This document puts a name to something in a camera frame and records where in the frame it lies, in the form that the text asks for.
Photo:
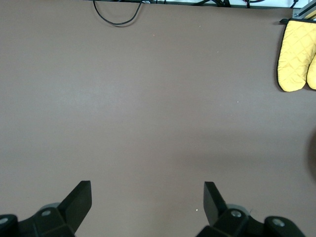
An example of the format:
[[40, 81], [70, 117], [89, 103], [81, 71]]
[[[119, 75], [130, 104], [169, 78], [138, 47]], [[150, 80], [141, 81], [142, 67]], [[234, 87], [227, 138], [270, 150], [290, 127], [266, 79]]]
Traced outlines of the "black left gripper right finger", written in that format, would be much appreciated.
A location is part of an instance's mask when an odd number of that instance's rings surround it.
[[214, 182], [205, 182], [203, 208], [208, 220], [198, 237], [304, 237], [291, 220], [268, 216], [261, 223], [238, 205], [228, 205]]

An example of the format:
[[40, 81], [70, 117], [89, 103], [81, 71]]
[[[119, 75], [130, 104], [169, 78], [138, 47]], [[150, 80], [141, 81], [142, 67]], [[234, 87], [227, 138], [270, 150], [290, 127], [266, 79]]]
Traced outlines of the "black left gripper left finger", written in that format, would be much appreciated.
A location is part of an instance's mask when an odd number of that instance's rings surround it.
[[19, 221], [14, 214], [0, 216], [2, 237], [74, 237], [92, 206], [90, 181], [79, 184], [62, 200], [43, 206]]

